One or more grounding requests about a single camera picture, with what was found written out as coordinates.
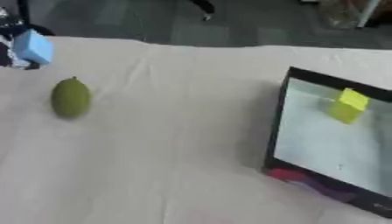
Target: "white cloth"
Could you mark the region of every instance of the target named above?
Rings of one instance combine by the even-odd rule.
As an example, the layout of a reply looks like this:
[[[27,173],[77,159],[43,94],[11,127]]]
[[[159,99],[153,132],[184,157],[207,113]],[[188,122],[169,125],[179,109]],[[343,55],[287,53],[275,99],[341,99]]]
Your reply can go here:
[[[382,223],[261,174],[289,66],[392,85],[392,52],[195,48],[52,38],[54,62],[0,69],[0,223]],[[54,85],[93,94],[74,121]]]

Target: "gray carpet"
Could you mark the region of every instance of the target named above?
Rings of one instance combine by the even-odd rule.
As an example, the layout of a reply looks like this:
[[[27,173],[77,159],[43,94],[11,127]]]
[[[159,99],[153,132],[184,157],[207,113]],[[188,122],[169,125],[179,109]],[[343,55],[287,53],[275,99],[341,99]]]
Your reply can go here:
[[[32,21],[60,36],[138,39],[185,46],[392,48],[392,26],[335,30],[298,0],[211,0],[201,21],[187,0],[31,0]]]

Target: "yellow cube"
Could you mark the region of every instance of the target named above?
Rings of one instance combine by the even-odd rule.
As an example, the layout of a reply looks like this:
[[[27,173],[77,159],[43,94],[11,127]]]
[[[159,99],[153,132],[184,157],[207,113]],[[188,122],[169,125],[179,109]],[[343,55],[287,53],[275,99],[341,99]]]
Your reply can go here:
[[[346,88],[333,102],[328,114],[343,123],[349,124],[366,109],[368,101],[367,96],[353,91],[351,88]]]

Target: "blue cube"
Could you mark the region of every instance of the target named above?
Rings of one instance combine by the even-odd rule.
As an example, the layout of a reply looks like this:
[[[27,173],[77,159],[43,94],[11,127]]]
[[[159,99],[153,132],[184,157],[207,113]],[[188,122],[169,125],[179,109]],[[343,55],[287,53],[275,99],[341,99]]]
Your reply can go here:
[[[29,30],[15,38],[13,50],[22,60],[32,60],[41,65],[52,61],[53,45],[41,34]]]

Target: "open box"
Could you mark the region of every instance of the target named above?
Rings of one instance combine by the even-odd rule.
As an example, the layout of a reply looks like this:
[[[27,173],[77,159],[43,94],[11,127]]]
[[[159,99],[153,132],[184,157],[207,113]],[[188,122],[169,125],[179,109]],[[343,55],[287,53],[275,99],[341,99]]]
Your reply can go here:
[[[344,88],[370,97],[352,124],[326,113]],[[388,90],[292,67],[281,87],[264,170],[392,218],[391,100]]]

